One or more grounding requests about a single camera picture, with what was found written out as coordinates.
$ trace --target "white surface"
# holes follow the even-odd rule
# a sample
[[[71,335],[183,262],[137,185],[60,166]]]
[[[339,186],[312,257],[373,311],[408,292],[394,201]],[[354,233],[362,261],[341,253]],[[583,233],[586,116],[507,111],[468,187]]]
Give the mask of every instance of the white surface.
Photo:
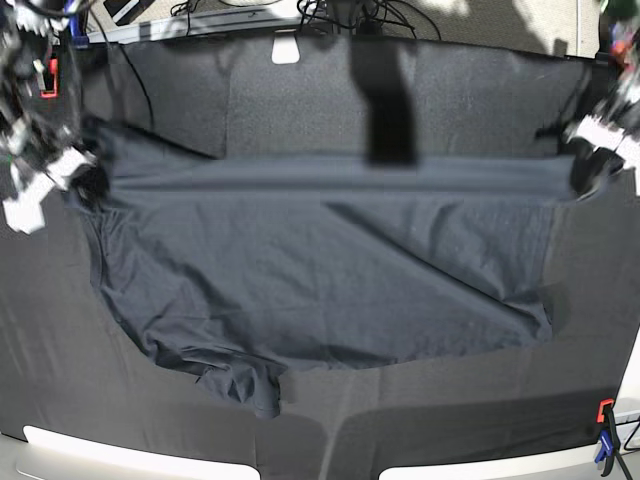
[[[132,470],[65,455],[47,448],[34,447],[24,442],[20,443],[23,445],[15,457],[15,470],[20,474],[21,480],[26,480],[25,477],[36,480],[188,480],[188,471],[185,472],[187,476],[178,477],[158,472]]]
[[[113,447],[111,445],[69,437],[31,426],[24,427],[24,435],[29,444],[33,446],[123,468],[199,480],[260,479],[260,474],[248,465],[205,462],[129,450],[127,448]]]
[[[614,410],[616,415],[632,410],[640,410],[640,331],[636,337],[636,343],[631,352],[627,369],[624,372]]]
[[[596,453],[597,447],[594,445],[490,462],[390,468],[380,474],[380,480],[491,480],[508,478],[593,462]]]

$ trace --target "dark gray t-shirt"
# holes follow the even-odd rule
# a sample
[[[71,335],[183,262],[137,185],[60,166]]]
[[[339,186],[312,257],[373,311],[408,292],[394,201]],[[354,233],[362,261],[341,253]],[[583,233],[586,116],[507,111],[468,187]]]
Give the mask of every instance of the dark gray t-shirt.
[[[133,130],[94,133],[109,188],[85,202],[87,232],[114,318],[157,365],[261,416],[279,413],[288,368],[379,367],[551,335],[537,295],[551,206],[384,189],[231,194],[219,181],[231,160]]]

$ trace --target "floor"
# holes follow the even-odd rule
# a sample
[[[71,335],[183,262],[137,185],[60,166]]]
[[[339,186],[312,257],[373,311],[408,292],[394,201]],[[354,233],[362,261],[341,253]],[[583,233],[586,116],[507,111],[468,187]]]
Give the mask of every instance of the floor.
[[[170,16],[182,0],[155,0],[137,22]],[[279,0],[295,8],[296,0]],[[598,49],[596,0],[410,0],[439,27],[446,41],[505,47],[535,53],[593,57]],[[396,7],[416,27],[419,38],[436,38],[433,28],[411,8]],[[220,0],[201,0],[197,13],[230,8]],[[105,29],[116,28],[98,2],[94,7]],[[402,27],[390,27],[390,35],[406,35]]]

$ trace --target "black cable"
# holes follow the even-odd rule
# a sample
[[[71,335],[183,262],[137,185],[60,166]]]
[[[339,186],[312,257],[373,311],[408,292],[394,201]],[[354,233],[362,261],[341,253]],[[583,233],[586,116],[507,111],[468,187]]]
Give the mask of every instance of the black cable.
[[[75,17],[79,13],[86,12],[99,1],[100,0],[88,0],[85,3],[80,4],[78,8],[76,8],[73,12],[58,12],[56,10],[49,10],[48,8],[39,7],[31,0],[18,0],[18,5],[24,5],[32,12],[35,12],[38,15],[42,15],[43,17],[60,19]]]
[[[624,473],[624,478],[626,478],[627,480],[633,480],[633,477],[631,476],[631,472],[629,471],[629,467],[627,467],[627,464],[622,458],[622,455],[620,454],[620,452],[616,450],[615,452],[613,452],[613,454],[615,455],[616,460],[618,460],[618,465],[620,465],[620,468],[622,469],[622,473]]]
[[[380,21],[381,24],[398,25],[400,27],[408,28],[411,31],[411,35],[413,36],[413,38],[417,39],[415,27],[411,25],[411,23],[409,23],[409,21],[407,20],[407,17],[405,17],[400,11],[398,11],[397,8],[390,5],[387,0],[382,0],[382,1],[373,0],[373,2],[374,4],[379,5],[381,8],[385,9],[384,19],[382,21],[378,20]],[[387,20],[388,12],[391,12],[393,16],[395,16],[400,21],[395,22],[393,20]]]
[[[633,437],[636,436],[636,433],[638,433],[638,428],[640,427],[640,422],[638,422],[638,424],[636,425],[636,428],[633,429],[633,432],[631,432],[631,435],[629,435],[629,438],[627,438],[627,441],[624,442],[624,449],[628,452],[637,452],[640,451],[640,447],[629,447],[629,442],[633,439]]]
[[[346,30],[354,30],[357,27],[357,25],[347,25],[347,24],[341,23],[338,20],[335,20],[334,18],[331,18],[329,15],[322,15],[322,16],[317,15],[317,9],[316,9],[316,11],[314,11],[314,13],[311,13],[311,14],[308,13],[308,12],[304,11],[302,9],[302,7],[301,7],[302,2],[305,2],[305,1],[307,1],[307,0],[298,0],[298,2],[296,3],[296,8],[298,10],[298,13],[300,13],[300,15],[302,15],[304,18],[309,19],[309,21],[311,21],[311,20],[320,20],[320,21],[323,21],[323,22],[330,23],[332,25],[336,25],[339,28],[344,28]]]
[[[98,20],[98,18],[96,17],[96,15],[93,12],[90,12],[90,15],[93,17],[93,20],[96,22],[96,25],[98,25],[98,29],[100,30],[100,33],[102,33],[102,37],[104,38],[105,44],[107,46],[107,56],[110,59],[113,59],[113,47],[111,46],[111,42],[107,38],[107,34],[104,31],[104,27],[102,26],[102,24],[100,23],[100,20]],[[124,56],[125,60],[129,64],[129,67],[131,67],[131,70],[133,71],[133,75],[136,77],[136,80],[140,84],[140,88],[142,88],[142,93],[144,95],[145,100],[147,101],[147,107],[149,109],[149,126],[151,128],[151,131],[154,131],[155,130],[155,126],[156,126],[156,118],[155,118],[155,114],[153,112],[153,105],[151,103],[151,97],[149,97],[149,93],[147,92],[147,88],[144,86],[144,82],[142,81],[142,77],[140,77],[140,74],[138,73],[138,70],[133,65],[133,62],[131,62],[131,59],[129,58],[129,55],[127,55],[127,52],[125,51],[125,49],[119,43],[116,43],[116,45],[118,46],[118,48],[120,49],[120,52],[122,53],[122,55]]]
[[[304,6],[304,11],[306,12],[309,9],[309,6],[311,6],[311,0],[307,0],[307,4]],[[304,21],[305,21],[306,17],[304,15],[300,15],[300,25],[298,25],[298,31],[301,32],[302,31],[302,27],[304,26]]]
[[[416,13],[418,13],[418,15],[420,15],[422,18],[424,18],[427,22],[429,22],[431,24],[431,26],[433,27],[433,29],[435,30],[436,34],[438,35],[438,40],[442,40],[442,33],[440,33],[440,29],[438,28],[438,26],[436,25],[436,22],[434,22],[433,20],[431,20],[431,17],[429,17],[429,15],[427,15],[426,13],[424,13],[422,10],[420,10],[418,7],[416,7],[415,5],[410,4],[409,2],[407,2],[406,0],[384,0],[385,2],[388,3],[401,3],[402,5],[406,5],[407,7],[411,8],[413,11],[415,11]]]
[[[185,13],[187,14],[187,33],[185,33],[185,37],[188,37],[189,33],[191,33],[191,14],[195,13],[199,3],[200,0],[195,0],[194,2],[192,2],[192,0],[187,0],[186,2],[174,5],[169,11],[172,17],[184,15]]]

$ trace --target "blue clamp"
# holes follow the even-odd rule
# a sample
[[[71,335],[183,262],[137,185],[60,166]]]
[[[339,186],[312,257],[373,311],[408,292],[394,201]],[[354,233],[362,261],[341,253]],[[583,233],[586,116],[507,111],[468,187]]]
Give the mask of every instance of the blue clamp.
[[[600,451],[596,456],[596,463],[600,463],[606,457],[610,457],[611,455],[613,455],[613,442],[611,441],[611,437],[606,430],[600,432],[600,444],[602,446],[600,447]]]

